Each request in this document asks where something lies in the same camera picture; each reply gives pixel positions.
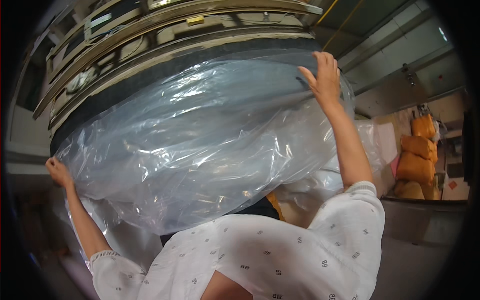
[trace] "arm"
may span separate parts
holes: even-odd
[[[112,250],[102,232],[80,202],[67,167],[56,157],[49,158],[45,166],[47,166],[52,179],[67,191],[67,201],[73,224],[87,258],[90,259],[92,255],[103,250]]]
[[[330,53],[314,52],[317,59],[317,78],[304,67],[299,67],[305,76],[318,104],[332,124],[340,174],[345,188],[358,181],[372,182],[372,171],[357,128],[338,102],[340,96],[340,70]]]

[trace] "hand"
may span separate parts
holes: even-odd
[[[49,158],[45,163],[45,166],[47,167],[53,181],[58,183],[60,186],[66,188],[70,185],[73,185],[73,179],[70,176],[67,167],[56,157]]]
[[[320,107],[325,111],[336,107],[340,97],[340,69],[333,55],[327,52],[314,52],[312,56],[317,59],[317,78],[305,67],[299,67],[299,71],[305,76],[317,99]]]

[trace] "woman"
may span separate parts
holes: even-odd
[[[82,206],[66,167],[46,165],[67,191],[73,223],[106,299],[369,299],[380,265],[384,210],[356,127],[339,104],[340,71],[314,52],[315,78],[299,67],[332,124],[345,193],[308,229],[268,216],[233,214],[176,233],[148,273],[119,256]]]

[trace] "white blouse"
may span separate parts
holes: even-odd
[[[90,259],[102,300],[198,300],[215,270],[255,300],[366,300],[380,266],[385,214],[357,182],[326,201],[308,229],[266,216],[227,215],[176,233],[144,270],[114,251]]]

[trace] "yellow cable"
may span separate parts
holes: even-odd
[[[318,20],[317,24],[315,24],[313,27],[317,27],[318,24],[328,15],[328,13],[332,10],[332,8],[335,6],[335,4],[338,2],[338,0],[333,1],[332,5],[327,9],[326,13],[323,14],[323,16]]]
[[[360,5],[362,4],[363,0],[360,0],[357,5],[355,6],[355,8],[352,10],[352,12],[348,15],[348,17],[345,19],[345,21],[343,21],[343,23],[340,25],[340,27],[337,29],[337,31],[335,31],[335,33],[332,35],[332,37],[328,40],[328,42],[325,44],[325,46],[322,48],[322,51],[325,51],[325,49],[327,48],[328,44],[330,44],[330,42],[335,38],[335,36],[337,35],[337,33],[343,28],[343,26],[350,20],[350,18],[353,16],[353,13],[357,10],[358,7],[360,7]]]

